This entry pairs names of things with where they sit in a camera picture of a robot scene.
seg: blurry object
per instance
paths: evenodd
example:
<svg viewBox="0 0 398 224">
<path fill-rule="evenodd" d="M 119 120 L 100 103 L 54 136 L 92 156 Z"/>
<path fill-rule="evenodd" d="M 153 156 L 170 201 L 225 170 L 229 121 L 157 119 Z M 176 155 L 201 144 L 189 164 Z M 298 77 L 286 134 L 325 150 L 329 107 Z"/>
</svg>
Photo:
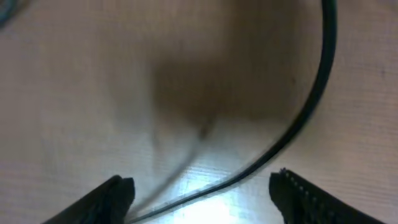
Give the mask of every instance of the blurry object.
<svg viewBox="0 0 398 224">
<path fill-rule="evenodd" d="M 133 179 L 115 175 L 44 224 L 123 224 L 135 196 Z"/>
<path fill-rule="evenodd" d="M 0 27 L 11 18 L 17 3 L 17 0 L 0 0 Z"/>
<path fill-rule="evenodd" d="M 288 224 L 382 224 L 290 170 L 271 174 L 269 194 Z"/>
<path fill-rule="evenodd" d="M 241 172 L 238 172 L 232 177 L 222 180 L 203 190 L 193 192 L 189 195 L 183 195 L 173 201 L 167 202 L 161 205 L 159 208 L 155 208 L 141 217 L 137 217 L 128 221 L 129 224 L 138 223 L 145 219 L 154 218 L 163 213 L 171 212 L 173 209 L 178 208 L 181 205 L 194 202 L 199 198 L 218 193 L 221 190 L 239 184 L 243 180 L 250 178 L 259 169 L 264 167 L 271 159 L 275 158 L 275 156 L 278 155 L 281 150 L 285 149 L 285 147 L 295 139 L 295 137 L 307 124 L 308 120 L 311 118 L 313 112 L 318 106 L 329 80 L 331 68 L 335 58 L 337 41 L 337 8 L 335 0 L 322 0 L 322 21 L 322 52 L 317 77 L 312 86 L 310 94 L 304 103 L 304 106 L 294 119 L 293 123 L 287 128 L 286 132 L 263 155 L 259 156 L 258 159 L 256 159 Z"/>
</svg>

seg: black cable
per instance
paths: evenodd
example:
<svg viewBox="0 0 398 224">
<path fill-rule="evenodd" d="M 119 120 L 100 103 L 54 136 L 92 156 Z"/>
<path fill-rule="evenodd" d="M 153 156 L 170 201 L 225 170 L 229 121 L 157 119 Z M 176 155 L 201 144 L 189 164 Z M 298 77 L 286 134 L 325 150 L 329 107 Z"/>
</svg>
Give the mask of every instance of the black cable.
<svg viewBox="0 0 398 224">
<path fill-rule="evenodd" d="M 249 177 L 259 168 L 261 168 L 265 163 L 272 159 L 278 152 L 280 152 L 288 143 L 290 143 L 294 137 L 300 132 L 300 130 L 308 122 L 309 118 L 315 111 L 323 92 L 325 91 L 326 84 L 330 76 L 331 67 L 333 65 L 333 59 L 335 57 L 336 49 L 336 36 L 337 36 L 337 11 L 336 11 L 336 1 L 335 0 L 322 0 L 322 17 L 323 17 L 323 43 L 322 43 L 322 53 L 321 60 L 318 68 L 318 74 L 315 82 L 312 86 L 311 92 L 294 122 L 287 129 L 285 134 L 267 151 L 265 152 L 256 162 L 251 164 L 248 168 L 244 169 L 242 172 L 236 174 L 235 176 L 229 178 L 228 180 L 216 184 L 208 189 L 201 190 L 190 196 L 184 196 L 175 202 L 168 203 L 159 209 L 149 212 L 141 217 L 134 218 L 128 222 L 128 224 L 137 223 L 143 221 L 147 218 L 155 217 L 161 213 L 167 212 L 177 206 L 183 205 L 192 200 L 198 199 L 200 197 L 212 194 L 214 192 L 223 190 L 229 186 L 232 186 L 246 177 Z"/>
<path fill-rule="evenodd" d="M 0 27 L 5 24 L 17 7 L 17 0 L 0 0 Z"/>
</svg>

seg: table surface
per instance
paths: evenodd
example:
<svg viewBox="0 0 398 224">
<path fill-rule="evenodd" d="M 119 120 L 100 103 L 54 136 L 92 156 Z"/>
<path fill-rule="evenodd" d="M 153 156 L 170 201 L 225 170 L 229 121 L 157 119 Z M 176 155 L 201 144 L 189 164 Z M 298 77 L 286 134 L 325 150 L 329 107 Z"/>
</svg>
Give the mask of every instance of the table surface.
<svg viewBox="0 0 398 224">
<path fill-rule="evenodd" d="M 398 223 L 398 4 L 339 1 L 338 22 L 301 135 L 244 184 L 149 223 L 282 223 L 268 178 L 283 167 Z M 22 2 L 0 30 L 0 222 L 40 223 L 114 174 L 134 177 L 138 214 L 234 174 L 300 109 L 321 25 L 306 0 Z"/>
</svg>

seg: wood grain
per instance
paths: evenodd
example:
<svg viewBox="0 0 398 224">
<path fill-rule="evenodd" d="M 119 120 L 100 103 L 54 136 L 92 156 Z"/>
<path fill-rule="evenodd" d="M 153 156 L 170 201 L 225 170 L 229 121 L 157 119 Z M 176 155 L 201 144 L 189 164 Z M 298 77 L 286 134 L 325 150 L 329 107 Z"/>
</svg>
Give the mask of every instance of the wood grain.
<svg viewBox="0 0 398 224">
<path fill-rule="evenodd" d="M 150 223 L 282 223 L 267 189 L 282 167 L 398 223 L 398 5 L 338 10 L 331 80 L 300 137 L 245 184 Z M 149 208 L 233 174 L 301 107 L 321 35 L 305 0 L 32 0 L 0 30 L 0 222 L 40 223 L 114 174 L 135 178 L 139 205 L 213 111 Z"/>
</svg>

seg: wooden table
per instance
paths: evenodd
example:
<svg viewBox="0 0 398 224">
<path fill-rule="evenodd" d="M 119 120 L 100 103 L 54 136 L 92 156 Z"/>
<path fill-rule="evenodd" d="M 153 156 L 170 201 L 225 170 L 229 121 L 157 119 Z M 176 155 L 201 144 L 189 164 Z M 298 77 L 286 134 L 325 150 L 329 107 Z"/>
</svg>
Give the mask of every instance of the wooden table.
<svg viewBox="0 0 398 224">
<path fill-rule="evenodd" d="M 235 173 L 291 122 L 320 56 L 319 2 L 27 3 L 0 30 L 0 223 L 40 223 L 114 174 L 135 178 L 137 209 L 193 146 L 147 208 Z M 398 223 L 398 4 L 338 10 L 331 80 L 299 138 L 245 184 L 150 223 L 282 223 L 267 188 L 283 167 Z"/>
</svg>

